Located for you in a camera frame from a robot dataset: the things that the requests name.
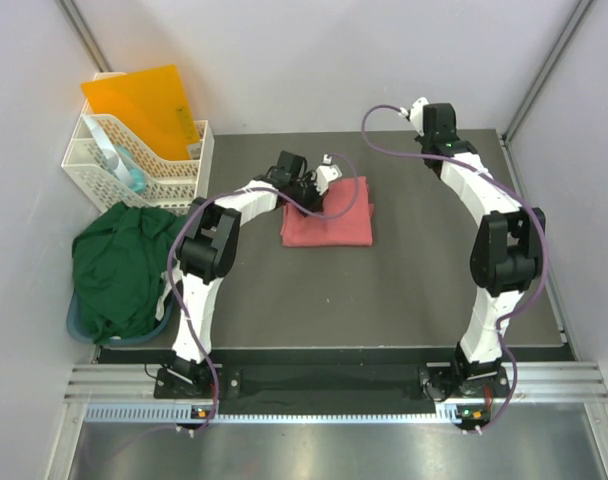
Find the white plastic basket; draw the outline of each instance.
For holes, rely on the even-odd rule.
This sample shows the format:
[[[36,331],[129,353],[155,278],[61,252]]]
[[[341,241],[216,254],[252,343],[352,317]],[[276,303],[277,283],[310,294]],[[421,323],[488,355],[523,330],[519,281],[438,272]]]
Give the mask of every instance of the white plastic basket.
[[[88,103],[82,113],[91,113]],[[62,168],[100,212],[124,201],[131,207],[161,207],[181,215],[188,212],[195,197],[206,196],[215,145],[208,122],[195,122],[201,137],[199,150],[191,152],[196,160],[167,161],[153,153],[116,117],[94,115],[94,118],[114,144],[129,150],[147,182],[146,190],[137,194],[103,168],[104,156],[80,116]]]

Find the white wall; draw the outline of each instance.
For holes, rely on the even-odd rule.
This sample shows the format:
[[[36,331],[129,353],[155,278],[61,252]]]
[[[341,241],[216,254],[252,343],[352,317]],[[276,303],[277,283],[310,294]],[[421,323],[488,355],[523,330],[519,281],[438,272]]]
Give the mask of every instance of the white wall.
[[[503,130],[575,0],[77,3],[115,70],[176,63],[216,133],[266,133],[358,130],[422,95]]]
[[[608,386],[608,0],[595,2],[513,151],[548,216],[576,346],[600,363]]]
[[[93,67],[52,0],[0,2],[0,479],[43,474],[71,364],[71,241],[96,216],[59,163]]]

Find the folded red cloth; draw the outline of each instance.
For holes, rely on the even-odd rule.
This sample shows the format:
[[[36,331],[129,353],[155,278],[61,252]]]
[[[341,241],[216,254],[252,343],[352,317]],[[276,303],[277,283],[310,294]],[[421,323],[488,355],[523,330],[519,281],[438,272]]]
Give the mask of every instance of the folded red cloth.
[[[284,207],[282,244],[285,247],[323,247],[329,245],[373,245],[371,215],[366,177],[359,177],[359,192],[355,205],[339,218],[305,217],[290,203]],[[331,184],[324,198],[324,214],[333,215],[344,210],[355,189],[355,180],[345,178]]]

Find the purple cable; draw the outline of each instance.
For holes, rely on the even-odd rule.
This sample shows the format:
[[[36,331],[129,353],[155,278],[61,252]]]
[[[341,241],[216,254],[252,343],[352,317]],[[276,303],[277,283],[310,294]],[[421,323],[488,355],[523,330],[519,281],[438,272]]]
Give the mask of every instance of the purple cable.
[[[452,163],[453,165],[457,165],[458,167],[465,168],[467,170],[470,170],[471,172],[478,173],[478,171],[475,167],[472,167],[471,165],[469,165],[467,163],[461,162],[461,161],[456,160],[451,157],[445,157],[442,155],[425,154],[425,153],[398,152],[395,150],[387,150],[378,145],[375,145],[373,142],[371,142],[371,140],[369,140],[368,136],[366,135],[366,121],[368,120],[368,117],[376,110],[393,110],[394,112],[399,113],[400,109],[394,105],[387,105],[387,104],[376,105],[373,108],[369,109],[366,112],[366,114],[364,115],[364,118],[362,118],[362,130],[361,130],[362,138],[364,139],[366,144],[370,148],[375,150],[376,152],[383,153],[384,155],[389,155],[392,157],[440,160],[443,162]],[[493,185],[495,188],[503,191],[509,197],[511,197],[513,200],[515,200],[516,202],[518,202],[519,204],[522,205],[522,207],[524,208],[524,211],[531,218],[531,221],[535,227],[535,230],[537,231],[537,236],[539,237],[540,244],[542,245],[542,275],[540,278],[540,282],[537,285],[537,289],[535,290],[535,293],[533,294],[533,296],[531,296],[531,298],[529,298],[522,305],[520,305],[519,307],[516,307],[515,310],[513,310],[510,313],[507,313],[506,315],[502,315],[500,318],[497,319],[497,322],[495,323],[495,327],[497,328],[497,338],[500,342],[502,351],[506,354],[509,361],[511,362],[511,366],[513,367],[513,383],[511,384],[511,388],[508,392],[508,395],[506,396],[506,399],[504,400],[504,403],[499,408],[499,410],[497,411],[495,416],[486,425],[484,425],[484,427],[481,427],[480,432],[484,432],[484,431],[488,430],[492,425],[494,425],[496,423],[496,421],[504,414],[506,407],[508,406],[509,402],[513,398],[513,395],[515,394],[515,389],[517,388],[517,361],[515,360],[515,356],[513,355],[513,353],[510,351],[510,349],[506,345],[506,342],[504,341],[504,337],[501,334],[501,322],[508,318],[516,317],[516,316],[520,315],[521,313],[523,313],[524,311],[526,311],[527,309],[529,309],[535,303],[535,301],[539,298],[539,296],[542,294],[542,292],[544,291],[544,287],[546,286],[546,279],[548,278],[549,255],[548,255],[548,246],[546,244],[546,237],[544,236],[544,230],[542,229],[542,226],[540,225],[540,222],[539,222],[537,216],[535,215],[535,212],[533,211],[533,207],[531,207],[529,205],[529,203],[524,198],[522,198],[522,196],[519,195],[517,192],[510,189],[506,185],[498,182],[497,180],[490,177],[489,175],[486,175],[484,173],[478,173],[478,175],[480,177],[482,177],[484,180],[486,180],[488,183]]]
[[[341,212],[335,213],[333,215],[323,215],[320,213],[315,213],[315,212],[299,205],[295,200],[293,200],[288,195],[285,195],[284,193],[279,192],[273,188],[269,188],[269,187],[245,188],[243,190],[235,190],[233,192],[217,194],[217,195],[209,198],[208,200],[206,200],[204,203],[202,203],[197,209],[195,209],[195,211],[191,214],[191,216],[186,219],[184,226],[181,228],[181,230],[177,234],[177,237],[175,237],[173,244],[171,245],[171,248],[168,252],[167,262],[166,262],[166,268],[167,268],[168,278],[170,279],[169,281],[171,283],[171,289],[173,291],[173,295],[175,295],[175,298],[177,299],[177,302],[179,303],[180,307],[184,311],[184,315],[186,315],[186,318],[189,320],[187,322],[187,324],[188,324],[188,329],[191,332],[191,337],[193,337],[193,341],[195,342],[195,345],[197,345],[197,348],[199,349],[200,353],[206,360],[206,364],[208,365],[208,368],[211,371],[211,374],[213,375],[213,383],[214,383],[213,408],[208,413],[208,416],[204,419],[204,423],[195,429],[195,434],[198,434],[198,433],[201,433],[202,431],[204,431],[204,429],[206,427],[208,427],[208,425],[211,423],[211,420],[213,420],[213,418],[215,417],[215,414],[217,411],[217,401],[218,401],[219,393],[220,393],[220,382],[219,382],[219,378],[217,376],[217,370],[215,369],[215,365],[213,364],[213,361],[209,357],[208,353],[206,352],[206,349],[202,345],[202,342],[200,342],[200,339],[197,336],[197,332],[195,332],[195,328],[193,328],[193,322],[191,321],[191,317],[188,313],[188,307],[186,306],[186,303],[184,303],[184,299],[182,298],[182,295],[180,294],[180,291],[178,290],[177,285],[173,281],[173,260],[175,259],[175,252],[177,251],[177,248],[179,247],[182,239],[184,238],[184,235],[186,234],[188,229],[191,227],[191,225],[193,224],[195,219],[206,209],[206,207],[211,205],[216,200],[219,200],[220,198],[234,197],[236,195],[243,195],[243,194],[249,193],[249,192],[271,192],[271,193],[277,194],[278,197],[280,197],[281,199],[285,200],[286,202],[292,204],[299,211],[304,212],[307,215],[310,215],[311,217],[322,218],[325,220],[332,220],[334,218],[341,217],[342,215],[347,213],[351,208],[353,208],[353,206],[355,205],[355,202],[357,201],[357,196],[359,194],[359,186],[360,186],[359,178],[357,176],[357,169],[355,168],[355,165],[353,164],[353,162],[351,160],[349,160],[348,157],[341,155],[339,153],[331,153],[329,155],[331,157],[337,157],[337,158],[341,158],[342,160],[344,160],[348,164],[349,168],[351,169],[351,173],[353,173],[353,178],[355,180],[355,189],[353,191],[353,197],[351,198],[351,201],[348,203],[346,208],[344,210],[342,210]],[[103,465],[103,464],[109,462],[110,460],[114,459],[115,457],[117,457],[120,453],[122,453],[124,450],[126,450],[128,447],[133,445],[135,442],[137,442],[141,438],[144,438],[151,433],[159,432],[162,430],[170,430],[170,429],[175,429],[175,426],[158,425],[158,426],[149,428],[148,430],[143,431],[142,433],[138,434],[131,440],[129,440],[126,443],[124,443],[123,445],[121,445],[113,453],[111,453],[107,459],[105,459],[103,462],[101,462],[99,464],[94,464],[94,462],[90,458],[91,457],[90,447],[88,446],[88,444],[87,444],[88,442],[87,442],[87,443],[85,443],[85,445],[83,447],[83,452],[82,452],[84,460],[86,461],[86,463],[89,466],[91,466],[91,468],[97,468],[100,465]]]

